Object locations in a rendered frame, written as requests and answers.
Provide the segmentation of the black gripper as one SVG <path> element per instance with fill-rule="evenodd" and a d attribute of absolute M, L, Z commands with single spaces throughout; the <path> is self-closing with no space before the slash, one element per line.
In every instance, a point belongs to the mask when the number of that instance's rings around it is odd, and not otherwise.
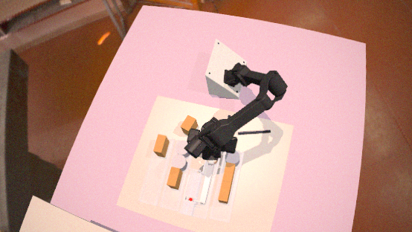
<path fill-rule="evenodd" d="M 199 129 L 190 129 L 189 134 L 187 136 L 187 143 L 189 143 L 192 138 L 195 135 L 198 135 L 200 133 Z M 228 144 L 226 144 L 225 146 L 219 148 L 219 150 L 221 150 L 221 152 L 226 152 L 226 153 L 235 153 L 236 152 L 236 146 L 237 146 L 237 142 L 238 142 L 238 138 L 234 137 L 232 140 L 230 140 L 228 142 Z"/>

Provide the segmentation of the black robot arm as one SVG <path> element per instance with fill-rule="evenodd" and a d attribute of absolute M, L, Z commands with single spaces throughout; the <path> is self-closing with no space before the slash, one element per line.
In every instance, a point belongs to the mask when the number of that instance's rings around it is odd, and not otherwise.
<path fill-rule="evenodd" d="M 254 84 L 260 87 L 260 91 L 254 100 L 228 119 L 218 120 L 212 117 L 210 121 L 203 124 L 201 132 L 195 135 L 184 148 L 193 158 L 198 158 L 201 154 L 204 160 L 221 158 L 219 148 L 228 144 L 237 130 L 264 111 L 268 111 L 275 102 L 282 100 L 288 87 L 278 71 L 269 71 L 267 74 L 252 71 L 240 62 L 231 70 L 225 69 L 223 82 L 233 87 L 239 83 L 245 87 Z M 268 91 L 275 96 L 273 100 L 267 95 Z"/>

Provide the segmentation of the grey cylinder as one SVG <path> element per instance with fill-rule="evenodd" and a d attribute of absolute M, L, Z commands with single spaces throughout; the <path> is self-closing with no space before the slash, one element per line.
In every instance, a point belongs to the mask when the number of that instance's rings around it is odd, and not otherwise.
<path fill-rule="evenodd" d="M 185 151 L 185 147 L 186 147 L 186 145 L 187 145 L 187 142 L 186 141 L 179 141 L 176 145 L 175 145 L 175 151 L 178 153 L 178 154 L 181 154 L 181 155 L 183 155 L 185 158 L 186 157 L 188 157 L 188 156 L 190 156 L 190 154 L 188 154 L 186 151 Z"/>
<path fill-rule="evenodd" d="M 187 160 L 181 154 L 177 154 L 172 159 L 172 166 L 176 168 L 180 168 L 182 172 L 186 170 L 187 167 Z"/>
<path fill-rule="evenodd" d="M 239 152 L 236 151 L 235 153 L 226 153 L 225 161 L 229 163 L 235 164 L 235 167 L 239 164 Z"/>

